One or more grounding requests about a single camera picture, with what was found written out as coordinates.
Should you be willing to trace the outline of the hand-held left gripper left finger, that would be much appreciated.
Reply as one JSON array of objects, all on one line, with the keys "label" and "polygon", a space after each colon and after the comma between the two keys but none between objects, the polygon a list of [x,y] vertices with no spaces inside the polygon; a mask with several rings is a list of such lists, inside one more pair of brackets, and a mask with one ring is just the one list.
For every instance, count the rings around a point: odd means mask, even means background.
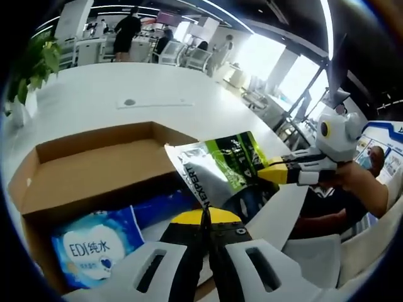
[{"label": "hand-held left gripper left finger", "polygon": [[173,218],[161,239],[147,242],[112,268],[93,289],[78,289],[64,301],[193,301],[203,267],[204,211]]}]

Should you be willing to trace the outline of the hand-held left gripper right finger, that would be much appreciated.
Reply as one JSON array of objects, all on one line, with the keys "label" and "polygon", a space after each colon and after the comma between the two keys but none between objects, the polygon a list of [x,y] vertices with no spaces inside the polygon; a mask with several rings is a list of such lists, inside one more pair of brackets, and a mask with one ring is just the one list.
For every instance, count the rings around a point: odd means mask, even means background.
[{"label": "hand-held left gripper right finger", "polygon": [[298,264],[254,240],[230,211],[206,209],[210,268],[221,301],[302,301],[307,281]]}]

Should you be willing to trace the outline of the person's right hand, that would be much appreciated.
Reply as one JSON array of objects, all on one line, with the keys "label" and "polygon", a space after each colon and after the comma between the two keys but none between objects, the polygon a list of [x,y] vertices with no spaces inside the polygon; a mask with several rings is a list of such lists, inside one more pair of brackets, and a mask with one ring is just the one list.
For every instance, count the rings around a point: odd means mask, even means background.
[{"label": "person's right hand", "polygon": [[323,188],[341,186],[345,191],[357,193],[360,190],[366,173],[366,169],[351,161],[339,165],[335,175],[331,176],[328,180],[319,182],[318,185]]}]

